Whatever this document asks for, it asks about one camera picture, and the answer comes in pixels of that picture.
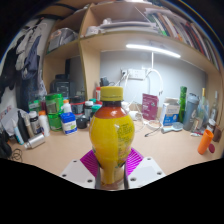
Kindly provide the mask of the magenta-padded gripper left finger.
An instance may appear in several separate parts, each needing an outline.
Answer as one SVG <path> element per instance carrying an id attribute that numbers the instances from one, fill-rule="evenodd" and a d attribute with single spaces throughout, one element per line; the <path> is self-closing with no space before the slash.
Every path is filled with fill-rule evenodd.
<path id="1" fill-rule="evenodd" d="M 100 166 L 92 150 L 81 159 L 73 159 L 60 176 L 84 188 L 99 189 L 101 187 Z"/>

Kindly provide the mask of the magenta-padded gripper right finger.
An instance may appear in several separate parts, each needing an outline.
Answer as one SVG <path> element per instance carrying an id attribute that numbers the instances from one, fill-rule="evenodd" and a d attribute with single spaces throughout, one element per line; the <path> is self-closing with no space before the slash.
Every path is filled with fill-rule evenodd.
<path id="1" fill-rule="evenodd" d="M 165 173 L 152 157 L 144 157 L 131 149 L 124 166 L 124 188 L 135 189 L 165 177 Z"/>

